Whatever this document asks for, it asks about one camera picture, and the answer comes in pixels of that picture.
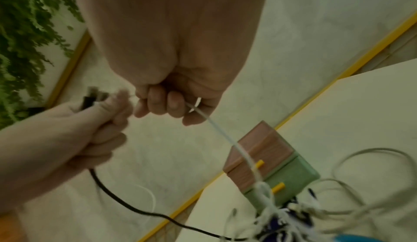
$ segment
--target person's left hand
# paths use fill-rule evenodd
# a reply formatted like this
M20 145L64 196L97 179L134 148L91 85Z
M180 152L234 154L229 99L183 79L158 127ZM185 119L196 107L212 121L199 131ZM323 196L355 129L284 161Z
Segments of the person's left hand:
M0 214L112 157L133 106L121 90L80 112L66 103L0 131Z

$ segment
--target table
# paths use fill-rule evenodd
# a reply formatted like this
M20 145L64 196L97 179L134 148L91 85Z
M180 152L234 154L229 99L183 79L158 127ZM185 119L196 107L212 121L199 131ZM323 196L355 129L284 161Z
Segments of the table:
M322 177L329 176L331 167L342 157L366 148L396 148L417 160L416 76L417 59L339 80L278 132ZM355 187L368 202L411 182L405 160L381 153L347 161L339 177ZM318 199L325 208L354 207L354 203L335 187L317 188ZM233 208L238 210L238 221L247 222L255 217L251 204L233 182L222 175L204 190L186 224L222 235L225 220ZM417 238L416 213L417 200L414 199L379 219L387 226L388 233L396 234L392 241L399 242L404 241L404 236ZM316 221L316 224L322 228L337 223ZM370 235L371 230L368 224L363 224L350 233ZM183 229L176 241L214 242L217 239Z

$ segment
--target fern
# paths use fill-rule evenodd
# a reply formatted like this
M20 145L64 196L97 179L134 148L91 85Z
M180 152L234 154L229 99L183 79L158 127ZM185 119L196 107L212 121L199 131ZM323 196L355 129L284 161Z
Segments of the fern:
M43 100L40 76L45 72L44 64L51 62L36 48L53 43L66 56L72 55L51 22L60 4L83 20L75 0L0 0L0 129L27 116L20 91L27 91L36 101Z

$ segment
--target hand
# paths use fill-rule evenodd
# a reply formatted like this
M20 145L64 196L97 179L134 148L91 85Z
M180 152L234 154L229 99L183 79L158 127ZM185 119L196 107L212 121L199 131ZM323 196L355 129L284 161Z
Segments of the hand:
M243 67L264 0L77 0L111 68L136 87L135 115L204 119Z
M112 157L133 106L127 91L79 112L66 103L0 131L0 214Z

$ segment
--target dark blue object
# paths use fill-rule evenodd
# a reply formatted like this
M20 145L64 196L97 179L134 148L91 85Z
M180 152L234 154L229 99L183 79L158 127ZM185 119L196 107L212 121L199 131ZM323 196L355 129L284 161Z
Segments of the dark blue object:
M372 239L360 235L338 235L334 238L334 242L383 242L378 239Z

